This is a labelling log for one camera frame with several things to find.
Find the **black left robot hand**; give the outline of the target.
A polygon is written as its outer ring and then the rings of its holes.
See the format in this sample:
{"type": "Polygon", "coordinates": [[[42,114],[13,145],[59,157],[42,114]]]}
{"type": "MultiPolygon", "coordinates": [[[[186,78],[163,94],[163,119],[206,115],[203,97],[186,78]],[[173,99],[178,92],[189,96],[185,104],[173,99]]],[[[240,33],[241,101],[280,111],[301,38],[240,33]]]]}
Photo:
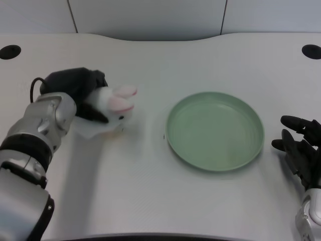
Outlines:
{"type": "Polygon", "coordinates": [[[100,87],[107,87],[105,74],[99,70],[74,68],[51,73],[40,87],[41,94],[64,92],[76,103],[76,116],[89,121],[107,124],[108,118],[101,111],[95,110],[85,99],[100,87]]]}

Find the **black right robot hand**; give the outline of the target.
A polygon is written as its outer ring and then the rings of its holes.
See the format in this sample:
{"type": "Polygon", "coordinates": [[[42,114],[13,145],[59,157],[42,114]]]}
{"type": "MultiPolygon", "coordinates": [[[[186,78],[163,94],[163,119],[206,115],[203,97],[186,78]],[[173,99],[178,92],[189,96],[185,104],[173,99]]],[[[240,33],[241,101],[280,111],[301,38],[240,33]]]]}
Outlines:
{"type": "Polygon", "coordinates": [[[273,140],[271,145],[286,153],[288,167],[301,179],[305,190],[320,189],[320,123],[289,115],[282,116],[280,122],[302,134],[303,139],[296,141],[288,130],[283,129],[281,139],[273,140]]]}

